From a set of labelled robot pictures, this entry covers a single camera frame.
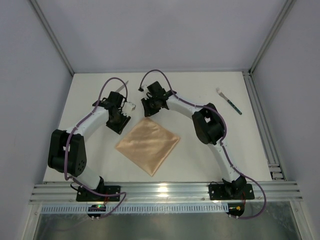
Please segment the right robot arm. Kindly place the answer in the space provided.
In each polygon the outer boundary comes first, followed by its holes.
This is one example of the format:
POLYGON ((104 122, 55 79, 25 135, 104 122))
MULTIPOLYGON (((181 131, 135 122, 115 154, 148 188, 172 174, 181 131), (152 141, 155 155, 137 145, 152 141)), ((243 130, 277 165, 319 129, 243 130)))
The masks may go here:
POLYGON ((218 163, 225 194, 230 199, 239 197, 247 181, 228 155, 224 142, 227 127, 216 107, 211 103, 197 105, 187 102, 178 97, 175 91, 166 91, 158 81, 150 85, 141 84, 138 90, 145 94, 141 99, 145 117, 151 117, 161 109, 166 109, 192 120, 197 138, 209 147, 218 163))

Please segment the beige cloth napkin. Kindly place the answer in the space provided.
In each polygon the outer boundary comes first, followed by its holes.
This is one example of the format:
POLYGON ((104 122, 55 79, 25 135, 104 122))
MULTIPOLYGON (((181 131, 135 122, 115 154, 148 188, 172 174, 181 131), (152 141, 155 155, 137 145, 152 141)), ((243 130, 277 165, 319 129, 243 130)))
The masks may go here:
POLYGON ((130 130, 115 149, 153 177, 180 137, 148 117, 130 130))

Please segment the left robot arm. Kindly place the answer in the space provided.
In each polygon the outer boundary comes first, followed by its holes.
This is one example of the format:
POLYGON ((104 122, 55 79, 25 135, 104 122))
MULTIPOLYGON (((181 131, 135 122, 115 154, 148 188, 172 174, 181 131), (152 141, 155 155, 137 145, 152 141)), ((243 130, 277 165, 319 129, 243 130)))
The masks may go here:
POLYGON ((91 111, 77 124, 65 130, 56 129, 51 134, 48 167, 63 173, 83 189, 104 196, 104 180, 87 166, 86 140, 101 126, 118 135, 131 119, 136 105, 118 92, 110 92, 107 98, 98 99, 91 111))

